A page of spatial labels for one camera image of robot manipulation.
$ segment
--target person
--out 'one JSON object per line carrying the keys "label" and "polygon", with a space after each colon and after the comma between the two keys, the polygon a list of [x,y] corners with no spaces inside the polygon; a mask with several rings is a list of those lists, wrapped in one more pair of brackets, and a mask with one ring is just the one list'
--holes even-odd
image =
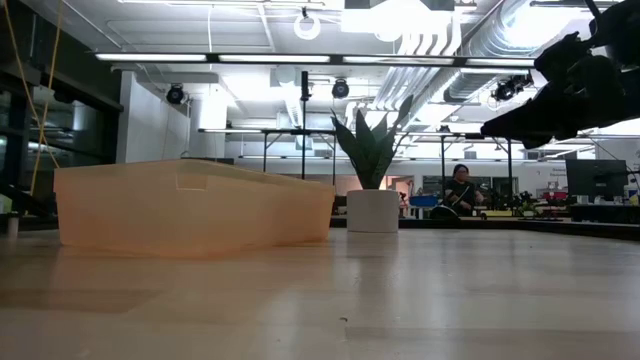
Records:
{"label": "person", "polygon": [[445,204],[460,216],[472,216],[475,205],[484,200],[480,191],[468,180],[469,168],[458,164],[453,168],[453,180],[445,184]]}

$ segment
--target potted plant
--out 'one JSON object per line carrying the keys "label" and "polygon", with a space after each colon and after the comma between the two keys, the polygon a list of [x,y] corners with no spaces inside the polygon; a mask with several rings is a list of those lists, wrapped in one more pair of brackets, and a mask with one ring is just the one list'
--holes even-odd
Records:
{"label": "potted plant", "polygon": [[386,116],[373,129],[369,129],[364,116],[358,111],[355,136],[333,114],[338,143],[349,156],[362,186],[362,190],[347,193],[349,231],[398,231],[398,193],[394,190],[380,190],[380,184],[404,138],[403,136],[394,147],[398,126],[409,114],[412,101],[413,96],[409,96],[402,103],[398,118],[389,129]]}

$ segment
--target yellow cable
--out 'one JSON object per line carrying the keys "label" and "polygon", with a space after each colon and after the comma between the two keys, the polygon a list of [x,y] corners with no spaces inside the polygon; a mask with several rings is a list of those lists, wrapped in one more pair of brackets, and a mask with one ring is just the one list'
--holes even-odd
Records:
{"label": "yellow cable", "polygon": [[[56,41],[53,45],[53,55],[51,56],[51,67],[49,69],[49,84],[48,84],[49,92],[51,92],[51,89],[53,87],[53,74],[55,73],[55,69],[56,69],[58,44],[60,42],[60,27],[62,25],[62,9],[63,9],[63,2],[62,0],[58,0],[58,21],[56,24]],[[39,132],[40,135],[38,136],[38,152],[36,154],[36,162],[35,162],[35,165],[33,166],[33,175],[31,177],[31,191],[30,191],[31,196],[33,196],[33,191],[36,186],[36,179],[38,178],[38,167],[40,166],[40,154],[42,153],[42,142],[43,140],[45,142],[47,140],[46,137],[44,136],[44,125],[47,121],[48,113],[49,113],[49,98],[47,98],[47,100],[44,103],[44,112],[42,114],[42,122],[38,124],[40,127],[40,132]],[[49,150],[49,154],[51,154],[51,158],[53,159],[53,162],[56,165],[56,168],[60,168],[60,165],[58,164],[55,157],[51,153],[51,150]]]}
{"label": "yellow cable", "polygon": [[[56,33],[56,44],[55,44],[54,51],[53,51],[54,60],[52,62],[52,66],[51,66],[49,89],[51,89],[53,73],[54,73],[54,70],[55,70],[55,57],[56,57],[56,54],[57,54],[58,41],[59,41],[59,37],[60,37],[60,21],[62,19],[62,11],[61,11],[62,4],[63,4],[62,0],[59,0],[58,29],[57,29],[57,33]],[[18,64],[18,70],[20,71],[20,77],[21,77],[21,80],[22,80],[22,85],[24,86],[24,91],[25,91],[25,94],[27,96],[27,100],[29,102],[29,107],[31,108],[31,112],[33,113],[33,117],[36,120],[36,123],[38,124],[38,128],[40,129],[40,138],[38,139],[38,155],[40,154],[40,144],[42,144],[42,142],[44,142],[44,144],[47,147],[47,152],[51,156],[51,160],[53,160],[53,163],[55,164],[56,168],[59,168],[60,165],[58,164],[58,161],[56,160],[55,156],[51,152],[51,148],[49,147],[49,143],[47,141],[47,138],[44,136],[44,124],[45,124],[46,114],[47,114],[48,107],[49,107],[49,99],[47,99],[47,101],[45,102],[45,113],[44,113],[43,121],[41,122],[39,117],[38,117],[38,112],[36,111],[36,108],[35,108],[35,106],[33,104],[33,99],[31,98],[31,92],[29,91],[29,85],[27,84],[26,76],[24,74],[24,68],[22,67],[22,60],[20,60],[20,54],[18,52],[18,44],[16,42],[15,32],[13,31],[13,25],[11,23],[11,15],[9,13],[9,2],[8,1],[5,1],[4,13],[5,13],[5,17],[7,19],[7,26],[9,28],[9,34],[11,36],[11,43],[13,45],[13,50],[14,50],[14,52],[16,54],[16,62]],[[36,167],[34,167],[34,177],[32,178],[32,183],[31,183],[31,195],[33,195],[33,190],[34,190],[34,186],[35,186],[35,181],[34,180],[35,180],[35,174],[37,173],[37,166],[38,166],[38,164],[36,164]]]}

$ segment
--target wooden table surface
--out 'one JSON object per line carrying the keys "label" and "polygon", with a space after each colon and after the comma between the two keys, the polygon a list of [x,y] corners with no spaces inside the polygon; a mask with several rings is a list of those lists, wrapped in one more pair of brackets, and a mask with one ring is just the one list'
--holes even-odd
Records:
{"label": "wooden table surface", "polygon": [[22,236],[0,246],[3,360],[640,359],[629,242],[336,229],[325,243],[165,260]]}

